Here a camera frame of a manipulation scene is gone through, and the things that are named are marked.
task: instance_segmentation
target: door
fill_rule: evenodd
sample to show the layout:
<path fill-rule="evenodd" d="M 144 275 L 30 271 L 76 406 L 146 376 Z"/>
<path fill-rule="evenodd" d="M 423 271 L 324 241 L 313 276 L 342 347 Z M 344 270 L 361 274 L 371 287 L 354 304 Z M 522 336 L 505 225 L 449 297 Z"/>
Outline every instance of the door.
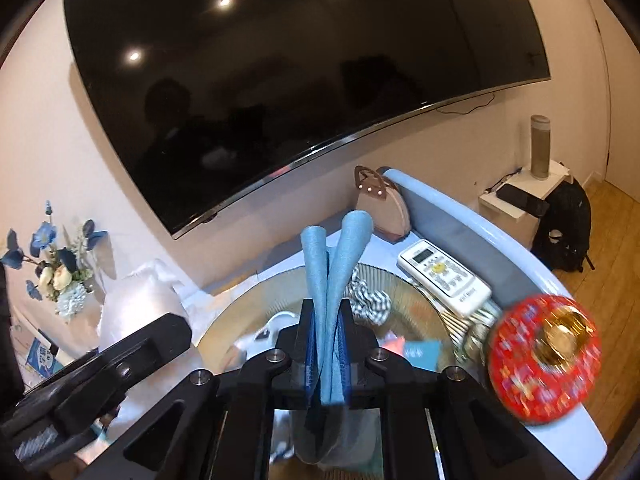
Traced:
<path fill-rule="evenodd" d="M 590 0 L 602 37 L 610 88 L 605 179 L 640 202 L 640 53 L 603 0 Z"/>

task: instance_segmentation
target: white flower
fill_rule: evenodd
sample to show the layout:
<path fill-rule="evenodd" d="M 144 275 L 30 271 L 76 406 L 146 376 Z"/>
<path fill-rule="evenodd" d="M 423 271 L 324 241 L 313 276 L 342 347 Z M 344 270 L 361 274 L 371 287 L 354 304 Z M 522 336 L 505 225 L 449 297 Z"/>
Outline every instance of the white flower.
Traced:
<path fill-rule="evenodd" d="M 42 269 L 42 273 L 40 274 L 40 286 L 42 288 L 47 288 L 47 285 L 51 282 L 53 278 L 53 267 L 45 267 Z"/>
<path fill-rule="evenodd" d="M 65 290 L 60 292 L 56 303 L 56 312 L 66 320 L 71 319 L 84 307 L 86 289 L 81 282 L 71 283 Z"/>
<path fill-rule="evenodd" d="M 53 275 L 53 288 L 62 290 L 71 283 L 72 278 L 71 272 L 64 265 L 60 265 Z"/>

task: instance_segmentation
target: television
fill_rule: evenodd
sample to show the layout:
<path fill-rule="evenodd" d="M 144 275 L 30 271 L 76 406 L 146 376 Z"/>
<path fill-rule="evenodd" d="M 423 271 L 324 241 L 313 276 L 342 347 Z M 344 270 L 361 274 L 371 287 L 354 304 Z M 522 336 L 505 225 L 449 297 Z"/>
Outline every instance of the television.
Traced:
<path fill-rule="evenodd" d="M 64 0 L 124 167 L 177 238 L 393 122 L 550 77 L 528 0 Z"/>

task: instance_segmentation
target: red round container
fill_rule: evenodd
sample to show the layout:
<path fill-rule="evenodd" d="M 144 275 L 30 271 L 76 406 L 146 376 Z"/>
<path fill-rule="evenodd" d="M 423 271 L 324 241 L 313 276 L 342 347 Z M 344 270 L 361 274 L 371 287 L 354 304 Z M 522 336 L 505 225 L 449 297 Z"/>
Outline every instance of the red round container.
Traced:
<path fill-rule="evenodd" d="M 519 303 L 495 325 L 487 369 L 495 393 L 513 415 L 545 424 L 584 400 L 600 371 L 600 357 L 600 337 L 584 309 L 569 298 L 540 295 Z"/>

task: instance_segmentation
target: smartphone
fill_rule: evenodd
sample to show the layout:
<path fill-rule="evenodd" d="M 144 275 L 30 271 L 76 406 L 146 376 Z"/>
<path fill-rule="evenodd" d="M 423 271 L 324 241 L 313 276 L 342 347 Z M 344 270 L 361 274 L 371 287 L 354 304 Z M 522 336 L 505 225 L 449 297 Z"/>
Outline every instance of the smartphone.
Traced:
<path fill-rule="evenodd" d="M 542 218 L 546 210 L 549 209 L 549 203 L 539 199 L 537 196 L 533 196 L 531 193 L 527 193 L 511 184 L 504 184 L 495 195 L 505 202 L 516 206 L 518 209 L 526 211 L 530 215 L 536 218 Z"/>

